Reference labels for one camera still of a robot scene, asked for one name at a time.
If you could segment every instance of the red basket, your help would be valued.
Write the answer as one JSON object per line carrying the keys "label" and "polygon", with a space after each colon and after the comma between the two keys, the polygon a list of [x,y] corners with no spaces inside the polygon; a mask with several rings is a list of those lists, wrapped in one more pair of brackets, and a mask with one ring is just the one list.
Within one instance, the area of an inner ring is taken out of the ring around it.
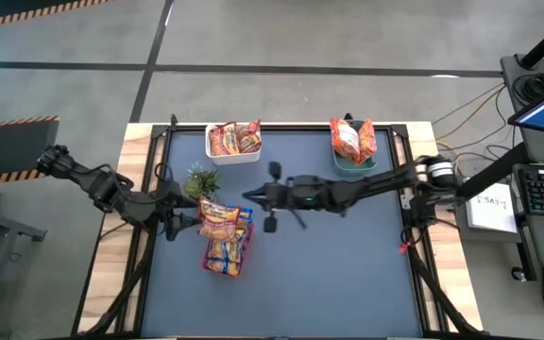
{"label": "red basket", "polygon": [[253,235],[253,230],[254,229],[255,228],[253,226],[253,222],[249,223],[248,227],[246,228],[246,241],[243,243],[243,260],[239,263],[238,274],[236,276],[216,272],[216,271],[211,270],[211,269],[209,269],[207,267],[207,261],[209,260],[209,257],[207,257],[207,255],[209,254],[209,251],[212,248],[213,241],[209,241],[207,243],[207,248],[205,249],[205,254],[203,254],[203,258],[200,261],[200,266],[203,269],[205,269],[205,270],[207,270],[209,272],[219,274],[219,275],[224,276],[226,278],[238,279],[241,276],[241,273],[243,272],[243,264],[245,264],[245,259],[247,258],[247,249],[248,249],[249,243],[251,243],[251,236]]}

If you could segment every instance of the concrete floor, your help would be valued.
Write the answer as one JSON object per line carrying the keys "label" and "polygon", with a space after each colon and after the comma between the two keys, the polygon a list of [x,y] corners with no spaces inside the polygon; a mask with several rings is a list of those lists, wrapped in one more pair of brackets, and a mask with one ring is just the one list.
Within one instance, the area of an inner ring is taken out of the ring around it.
{"label": "concrete floor", "polygon": [[[146,63],[164,0],[115,0],[0,26],[0,60]],[[177,0],[157,63],[492,70],[544,36],[536,0]],[[142,72],[0,69],[0,120],[59,114],[58,142],[77,160],[116,163]],[[155,73],[141,122],[320,121],[352,112],[376,121],[430,121],[497,78]],[[503,115],[513,111],[503,93]],[[450,131],[472,107],[434,126]],[[501,123],[488,105],[457,134],[462,145]],[[501,141],[508,130],[488,140]],[[502,145],[511,145],[506,138]],[[463,151],[483,152],[485,144]],[[486,165],[462,163],[473,175]],[[48,229],[21,243],[0,287],[0,330],[12,339],[64,336],[77,311],[102,214],[78,188],[45,179],[0,185],[0,212]],[[538,283],[511,280],[514,246],[464,242],[484,327],[544,338]]]}

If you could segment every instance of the yellow and black hazard tape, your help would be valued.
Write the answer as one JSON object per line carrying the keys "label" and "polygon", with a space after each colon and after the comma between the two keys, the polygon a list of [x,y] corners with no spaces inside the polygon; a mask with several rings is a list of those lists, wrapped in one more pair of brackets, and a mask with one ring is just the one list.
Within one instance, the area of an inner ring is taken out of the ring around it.
{"label": "yellow and black hazard tape", "polygon": [[14,119],[10,121],[0,121],[0,127],[7,127],[10,125],[18,125],[18,124],[54,122],[59,120],[60,120],[60,116],[44,116],[44,117]]}
{"label": "yellow and black hazard tape", "polygon": [[8,14],[6,16],[0,16],[0,25],[23,21],[23,20],[31,19],[31,18],[37,18],[40,16],[49,15],[49,14],[60,13],[60,12],[64,12],[71,9],[85,8],[92,5],[106,3],[109,1],[112,1],[112,0],[77,0],[74,2],[69,2],[67,4],[61,4],[61,5],[46,7],[46,8],[39,8],[35,10],[24,11],[22,13]]}
{"label": "yellow and black hazard tape", "polygon": [[11,181],[42,179],[45,175],[37,170],[14,171],[13,173],[0,174],[0,183]]}

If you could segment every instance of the green container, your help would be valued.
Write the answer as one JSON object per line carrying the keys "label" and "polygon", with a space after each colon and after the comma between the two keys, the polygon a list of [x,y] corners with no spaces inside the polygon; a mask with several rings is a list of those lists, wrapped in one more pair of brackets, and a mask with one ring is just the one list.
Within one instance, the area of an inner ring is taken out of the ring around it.
{"label": "green container", "polygon": [[[347,120],[348,124],[358,131],[360,127],[363,124],[363,121],[361,120]],[[343,158],[341,155],[339,155],[335,150],[332,148],[331,145],[331,151],[333,155],[333,159],[335,162],[335,172],[339,176],[343,177],[359,177],[359,176],[366,176],[371,171],[373,171],[373,168],[377,163],[373,161],[373,157],[370,157],[368,160],[366,160],[362,165],[358,166],[354,164],[353,162]]]}

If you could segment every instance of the small green plant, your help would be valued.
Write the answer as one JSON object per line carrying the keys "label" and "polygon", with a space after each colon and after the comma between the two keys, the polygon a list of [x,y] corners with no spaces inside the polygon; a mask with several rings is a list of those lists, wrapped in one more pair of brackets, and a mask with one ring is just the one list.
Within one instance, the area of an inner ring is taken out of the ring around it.
{"label": "small green plant", "polygon": [[207,199],[215,200],[217,186],[217,170],[204,170],[198,163],[194,163],[188,169],[188,178],[184,183],[184,192],[194,199],[205,196]]}

